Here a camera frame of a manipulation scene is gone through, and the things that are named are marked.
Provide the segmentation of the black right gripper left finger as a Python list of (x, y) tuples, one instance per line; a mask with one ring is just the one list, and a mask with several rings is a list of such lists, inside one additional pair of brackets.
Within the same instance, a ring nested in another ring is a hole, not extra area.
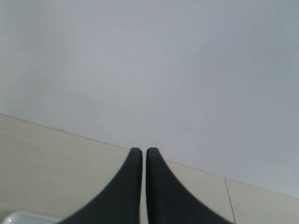
[(139, 224), (142, 151), (132, 148), (110, 183), (62, 224)]

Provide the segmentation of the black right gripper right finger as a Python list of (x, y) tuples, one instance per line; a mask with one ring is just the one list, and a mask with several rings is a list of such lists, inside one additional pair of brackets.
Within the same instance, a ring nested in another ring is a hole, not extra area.
[(155, 147), (146, 151), (146, 204), (150, 224), (231, 223), (194, 197)]

